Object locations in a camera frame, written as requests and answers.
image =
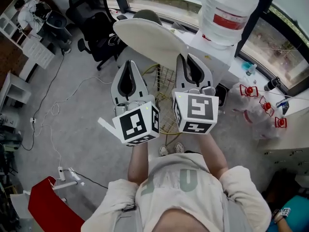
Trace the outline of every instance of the wire basket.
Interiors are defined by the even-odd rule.
[[[161,65],[155,65],[147,69],[142,75],[150,73],[152,68],[155,68],[155,75],[152,75],[154,84],[149,89],[149,93],[154,95],[155,105],[160,110],[160,133],[178,135],[180,132],[172,109],[172,90],[176,86],[176,72]]]

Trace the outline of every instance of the sneaker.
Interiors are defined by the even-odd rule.
[[[166,146],[161,146],[160,150],[159,150],[159,156],[163,157],[163,156],[167,156],[169,154],[168,149],[166,148]]]
[[[184,146],[181,143],[177,143],[175,145],[176,153],[184,153]]]
[[[71,52],[71,48],[69,48],[68,50],[64,51],[64,54],[68,54]]]

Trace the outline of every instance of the white t-shirt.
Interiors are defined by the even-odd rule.
[[[37,33],[42,28],[44,24],[43,20],[32,14],[36,10],[35,5],[37,3],[38,2],[36,0],[31,0],[25,3],[19,12],[17,20],[22,29],[25,29],[29,24]]]
[[[172,154],[149,163],[149,177],[139,187],[126,180],[109,183],[107,194],[82,226],[82,232],[111,232],[120,210],[136,202],[143,231],[151,232],[162,214],[179,208],[210,232],[224,231],[223,191],[238,203],[254,232],[265,232],[270,209],[251,181],[248,169],[235,167],[220,181],[212,176],[200,154]]]

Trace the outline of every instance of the white cable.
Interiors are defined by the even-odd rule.
[[[61,167],[61,154],[60,154],[59,151],[56,149],[56,147],[55,147],[55,145],[54,145],[54,142],[53,142],[53,128],[52,128],[51,125],[47,125],[47,124],[44,125],[43,123],[44,123],[44,121],[45,121],[46,116],[49,114],[49,112],[50,112],[53,116],[57,116],[57,115],[60,113],[60,106],[59,106],[58,103],[60,103],[60,102],[66,102],[67,100],[69,100],[69,99],[77,92],[77,90],[78,90],[79,87],[82,85],[82,83],[83,83],[84,81],[87,81],[87,80],[91,79],[91,78],[96,78],[96,79],[98,79],[98,80],[99,80],[101,83],[103,83],[103,84],[111,84],[111,83],[105,83],[105,82],[103,82],[101,79],[97,78],[96,76],[91,76],[91,77],[89,77],[89,78],[87,78],[87,79],[84,79],[84,80],[79,84],[79,86],[76,88],[76,90],[75,90],[70,96],[68,96],[68,97],[67,97],[65,100],[63,100],[63,101],[56,101],[56,102],[54,103],[54,105],[47,111],[47,113],[45,114],[45,116],[44,116],[44,118],[43,118],[43,121],[42,121],[42,123],[41,123],[41,125],[40,125],[39,134],[34,134],[35,137],[38,137],[38,136],[41,134],[42,127],[44,127],[44,126],[49,126],[49,127],[50,127],[50,140],[51,140],[51,142],[52,142],[54,151],[57,152],[57,153],[59,154],[59,167]],[[53,113],[53,110],[54,110],[55,106],[58,107],[58,111],[54,114],[54,113]],[[35,129],[34,129],[32,123],[30,123],[30,124],[31,124],[31,128],[32,128],[32,130],[33,130],[33,133],[34,133],[34,132],[35,132]]]
[[[259,91],[259,92],[271,93],[271,94],[274,94],[274,95],[287,96],[287,97],[290,97],[290,98],[292,98],[292,99],[298,99],[298,100],[309,101],[309,99],[305,99],[305,98],[298,98],[298,97],[295,97],[295,96],[289,96],[289,95],[284,95],[284,94],[278,94],[278,93],[269,92],[269,91],[265,91],[265,90],[258,90],[258,91]]]

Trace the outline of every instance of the person in white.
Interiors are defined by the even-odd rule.
[[[14,7],[19,11],[17,21],[20,27],[26,34],[34,30],[36,34],[63,49],[64,53],[69,53],[71,51],[69,44],[72,43],[69,35],[63,29],[50,27],[41,18],[37,17],[34,14],[37,4],[36,0],[30,0],[27,3],[24,0],[17,0]]]
[[[128,180],[109,183],[102,204],[83,224],[82,232],[114,231],[121,210],[131,204],[139,208],[145,232],[239,232],[226,229],[226,198],[241,207],[250,226],[246,231],[265,232],[271,212],[249,170],[229,169],[210,134],[194,137],[202,154],[183,154],[178,143],[179,153],[166,155],[163,147],[160,154],[165,156],[148,162],[147,143],[133,147]]]

